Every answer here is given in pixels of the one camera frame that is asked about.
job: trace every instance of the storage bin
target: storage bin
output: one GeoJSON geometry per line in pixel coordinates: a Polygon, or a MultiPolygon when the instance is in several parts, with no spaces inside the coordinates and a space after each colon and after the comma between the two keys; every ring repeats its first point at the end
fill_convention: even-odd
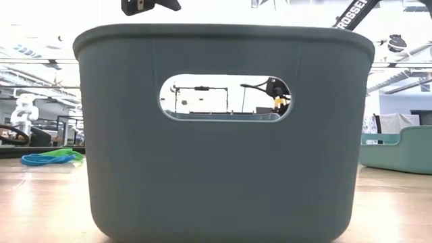
{"type": "Polygon", "coordinates": [[[432,175],[432,126],[409,126],[402,128],[400,134],[376,134],[374,139],[380,136],[384,144],[360,146],[361,165],[432,175]]]}
{"type": "Polygon", "coordinates": [[[81,34],[91,209],[121,242],[329,242],[350,221],[374,47],[330,28],[118,24],[81,34]],[[178,74],[275,76],[277,121],[178,120],[178,74]]]}

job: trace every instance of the metal frame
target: metal frame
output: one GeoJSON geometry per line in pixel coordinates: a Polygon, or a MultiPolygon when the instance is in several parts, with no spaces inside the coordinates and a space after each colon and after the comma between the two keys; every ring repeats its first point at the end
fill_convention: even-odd
{"type": "Polygon", "coordinates": [[[386,94],[386,95],[396,94],[397,92],[402,92],[404,90],[408,90],[410,88],[414,88],[414,87],[417,87],[417,86],[420,86],[420,85],[424,85],[424,84],[427,84],[427,83],[430,83],[430,82],[432,82],[432,79],[422,80],[422,81],[419,81],[419,82],[413,82],[412,84],[407,84],[407,85],[404,85],[402,87],[395,88],[393,90],[387,91],[384,94],[386,94]]]}
{"type": "MultiPolygon", "coordinates": [[[[79,120],[79,119],[77,119],[77,117],[81,117],[82,118],[82,115],[58,115],[57,116],[57,124],[55,126],[57,132],[59,131],[59,123],[60,123],[60,119],[61,118],[64,118],[64,119],[74,119],[77,122],[79,120]]],[[[63,145],[67,145],[67,144],[64,144],[64,143],[65,143],[66,131],[68,130],[68,126],[69,126],[69,123],[67,123],[67,122],[63,123],[63,135],[61,137],[61,139],[63,141],[63,145]]],[[[74,131],[74,144],[75,143],[76,143],[76,131],[74,131]]]]}
{"type": "Polygon", "coordinates": [[[48,88],[48,89],[80,89],[79,86],[31,86],[31,85],[0,85],[0,88],[48,88]]]}
{"type": "MultiPolygon", "coordinates": [[[[0,63],[24,63],[24,64],[78,64],[75,59],[14,59],[0,58],[0,63]]],[[[432,68],[432,63],[410,63],[410,62],[375,62],[372,68],[432,68]]]]}

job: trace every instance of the black cable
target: black cable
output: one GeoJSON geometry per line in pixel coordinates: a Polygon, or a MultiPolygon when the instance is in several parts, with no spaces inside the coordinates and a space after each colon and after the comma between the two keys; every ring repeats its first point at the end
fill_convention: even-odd
{"type": "Polygon", "coordinates": [[[257,85],[250,85],[250,84],[241,84],[241,85],[247,85],[247,86],[253,86],[253,87],[259,87],[259,86],[262,86],[262,85],[264,85],[264,84],[266,84],[266,83],[268,83],[269,81],[268,80],[266,80],[266,81],[264,81],[264,82],[262,82],[262,83],[260,83],[260,84],[257,84],[257,85]]]}
{"type": "Polygon", "coordinates": [[[240,86],[241,87],[244,87],[244,88],[254,88],[254,89],[256,89],[256,90],[259,90],[259,91],[263,91],[263,92],[265,92],[265,90],[263,90],[262,88],[258,88],[258,86],[261,86],[262,84],[260,84],[260,85],[249,85],[249,84],[241,84],[240,86]]]}
{"type": "Polygon", "coordinates": [[[22,141],[22,140],[12,140],[12,139],[8,139],[8,138],[5,138],[3,136],[0,136],[0,140],[3,143],[12,144],[12,145],[27,145],[30,143],[30,138],[28,137],[28,135],[25,134],[23,131],[21,131],[17,128],[14,128],[13,126],[7,126],[7,125],[1,125],[0,124],[0,128],[11,130],[12,132],[16,132],[17,137],[19,135],[21,135],[24,138],[24,141],[22,141]]]}

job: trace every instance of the bin handle cutout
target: bin handle cutout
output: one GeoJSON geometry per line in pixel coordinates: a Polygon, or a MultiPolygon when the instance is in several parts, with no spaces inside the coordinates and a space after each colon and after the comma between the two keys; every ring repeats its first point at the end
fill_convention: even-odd
{"type": "Polygon", "coordinates": [[[180,74],[159,95],[164,114],[187,121],[278,122],[292,103],[287,84],[274,76],[180,74]]]}

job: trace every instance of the table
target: table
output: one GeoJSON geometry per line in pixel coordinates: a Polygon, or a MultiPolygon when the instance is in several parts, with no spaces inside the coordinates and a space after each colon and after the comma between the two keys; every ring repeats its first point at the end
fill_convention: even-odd
{"type": "MultiPolygon", "coordinates": [[[[93,223],[86,164],[0,160],[1,243],[113,243],[93,223]]],[[[358,168],[351,224],[338,243],[429,243],[432,176],[358,168]]]]}

